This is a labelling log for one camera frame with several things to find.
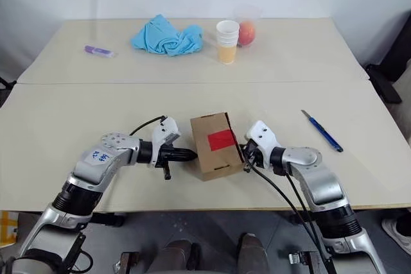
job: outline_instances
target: black cable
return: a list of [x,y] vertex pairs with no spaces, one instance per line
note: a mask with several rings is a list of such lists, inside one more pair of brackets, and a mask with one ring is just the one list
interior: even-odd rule
[[[263,175],[260,171],[257,170],[257,168],[255,168],[251,163],[250,160],[245,157],[245,162],[249,165],[249,167],[257,174],[259,175],[261,178],[263,178],[264,180],[266,180],[280,195],[281,197],[284,198],[284,200],[289,204],[289,206],[291,207],[291,209],[294,211],[295,215],[297,215],[297,217],[300,219],[300,222],[302,224],[302,226],[304,227],[304,229],[306,230],[307,234],[310,236],[311,240],[313,241],[315,247],[317,247],[317,250],[320,253],[320,256],[324,256],[324,254],[322,253],[321,250],[321,245],[320,243],[316,242],[316,239],[313,237],[313,235],[311,234],[310,230],[308,229],[307,225],[304,222],[304,219],[302,218],[301,214],[298,212],[298,210],[295,208],[294,204],[291,202],[291,200],[288,199],[288,197],[285,195],[285,193],[278,187],[276,186],[276,184],[271,181],[271,179],[269,179],[267,176]],[[324,266],[326,267],[326,270],[328,271],[328,262],[324,258],[321,257],[322,262],[324,263]]]
[[164,119],[166,119],[166,116],[159,116],[159,117],[156,117],[156,118],[154,118],[154,119],[151,119],[150,121],[147,121],[147,122],[143,123],[141,126],[139,126],[138,128],[136,128],[133,132],[131,132],[131,133],[130,133],[130,136],[133,136],[133,135],[136,133],[136,131],[144,128],[146,125],[149,125],[150,123],[153,123],[153,122],[155,122],[155,121],[157,121],[157,120],[164,120]]
[[327,259],[326,259],[326,256],[324,255],[324,252],[322,251],[321,242],[320,242],[320,239],[319,239],[319,237],[318,237],[317,231],[315,230],[315,227],[314,227],[314,224],[313,224],[313,220],[311,219],[310,213],[307,211],[307,208],[306,208],[304,202],[302,202],[301,196],[300,196],[300,194],[298,193],[298,190],[297,190],[297,188],[295,187],[293,180],[291,180],[290,175],[289,175],[288,173],[286,173],[285,176],[287,177],[289,183],[291,184],[291,187],[293,188],[293,191],[294,191],[295,195],[297,196],[298,201],[299,201],[300,204],[301,204],[302,210],[304,211],[304,213],[305,213],[305,214],[307,215],[307,217],[308,217],[308,223],[310,224],[311,231],[313,232],[315,241],[317,242],[316,247],[317,247],[317,249],[319,250],[319,253],[320,253],[320,257],[321,257],[322,262],[324,263],[325,267],[327,268],[327,266],[326,266]]
[[93,264],[94,264],[94,261],[93,261],[91,255],[90,255],[89,253],[83,251],[83,250],[80,250],[80,254],[83,254],[83,255],[85,255],[85,256],[88,258],[88,260],[89,260],[89,262],[90,262],[89,266],[88,266],[87,269],[85,269],[85,270],[78,270],[78,271],[77,271],[77,270],[71,269],[70,273],[73,273],[73,274],[84,274],[84,273],[87,273],[88,271],[91,270],[91,268],[92,268],[92,266],[93,266]]

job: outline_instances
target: purple marker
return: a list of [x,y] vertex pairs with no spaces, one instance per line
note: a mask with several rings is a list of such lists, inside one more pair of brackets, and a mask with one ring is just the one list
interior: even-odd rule
[[107,49],[96,48],[94,46],[86,45],[84,46],[84,51],[89,54],[94,54],[104,58],[113,58],[116,53],[113,51],[108,51]]

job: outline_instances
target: crumpled blue towel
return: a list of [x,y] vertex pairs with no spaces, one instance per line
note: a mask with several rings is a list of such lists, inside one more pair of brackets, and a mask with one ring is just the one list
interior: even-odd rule
[[159,14],[145,24],[131,39],[131,44],[134,48],[145,49],[149,53],[175,56],[201,50],[202,34],[202,28],[197,25],[188,26],[183,32],[179,32]]

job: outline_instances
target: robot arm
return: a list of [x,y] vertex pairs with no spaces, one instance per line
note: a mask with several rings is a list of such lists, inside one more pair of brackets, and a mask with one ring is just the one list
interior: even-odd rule
[[358,223],[340,182],[322,162],[318,150],[307,147],[282,148],[274,133],[262,121],[254,124],[246,137],[249,141],[244,155],[248,159],[253,158],[259,167],[268,169],[272,166],[277,175],[289,174],[299,181],[336,269],[337,263],[341,264],[345,260],[340,257],[365,253],[375,273],[386,273],[367,231]]
[[153,131],[152,142],[122,133],[109,133],[82,154],[61,192],[50,203],[23,243],[10,273],[69,273],[85,236],[81,233],[92,217],[117,170],[144,163],[162,167],[169,180],[169,161],[193,160],[197,154],[174,148],[180,136],[174,119],[166,117]]

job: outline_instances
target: red square label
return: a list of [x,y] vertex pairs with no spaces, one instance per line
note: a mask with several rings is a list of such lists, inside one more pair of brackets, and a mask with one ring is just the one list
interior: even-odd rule
[[217,133],[208,135],[208,142],[210,144],[211,151],[216,151],[229,146],[234,146],[236,141],[232,135],[231,130],[224,130]]

